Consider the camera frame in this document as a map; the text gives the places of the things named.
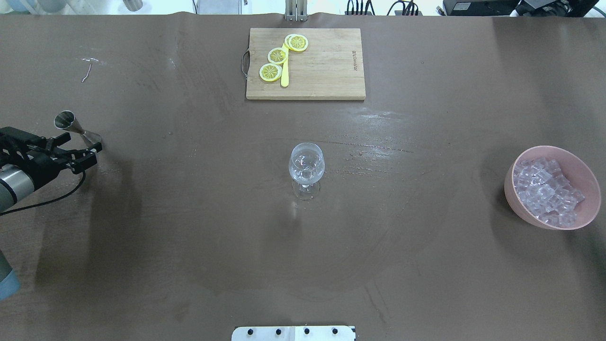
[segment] glass base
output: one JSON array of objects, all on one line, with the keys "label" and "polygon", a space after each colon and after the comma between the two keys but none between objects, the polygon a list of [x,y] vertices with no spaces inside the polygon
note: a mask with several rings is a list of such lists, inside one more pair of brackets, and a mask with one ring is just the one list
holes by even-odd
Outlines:
[{"label": "glass base", "polygon": [[301,200],[311,200],[320,193],[320,181],[307,185],[293,181],[293,193]]}]

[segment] brown table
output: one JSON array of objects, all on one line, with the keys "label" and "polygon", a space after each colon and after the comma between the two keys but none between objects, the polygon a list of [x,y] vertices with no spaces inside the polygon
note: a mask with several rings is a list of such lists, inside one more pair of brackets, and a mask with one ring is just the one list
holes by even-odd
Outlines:
[{"label": "brown table", "polygon": [[[105,143],[76,194],[0,218],[23,286],[0,302],[0,339],[308,323],[359,340],[603,340],[604,210],[578,231],[535,228],[503,180],[551,144],[606,187],[606,21],[294,26],[361,28],[365,101],[245,99],[249,28],[291,27],[281,15],[0,18],[0,126],[55,136],[70,109]],[[99,60],[84,83],[83,58]],[[326,158],[312,201],[287,171],[301,141]]]}]

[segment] metal cylinder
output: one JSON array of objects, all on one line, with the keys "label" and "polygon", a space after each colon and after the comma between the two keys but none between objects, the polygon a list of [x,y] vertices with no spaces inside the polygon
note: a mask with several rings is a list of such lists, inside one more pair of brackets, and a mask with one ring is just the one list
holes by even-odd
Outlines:
[{"label": "metal cylinder", "polygon": [[0,251],[0,301],[16,293],[20,287],[21,284],[17,279],[15,270],[11,268],[2,251]]},{"label": "metal cylinder", "polygon": [[131,12],[137,12],[138,10],[141,9],[141,7],[143,7],[142,0],[122,0],[122,1],[124,2],[124,5],[126,6],[126,8],[128,8],[128,10]]},{"label": "metal cylinder", "polygon": [[7,164],[0,168],[0,212],[6,211],[34,190],[34,182],[19,167]]}]

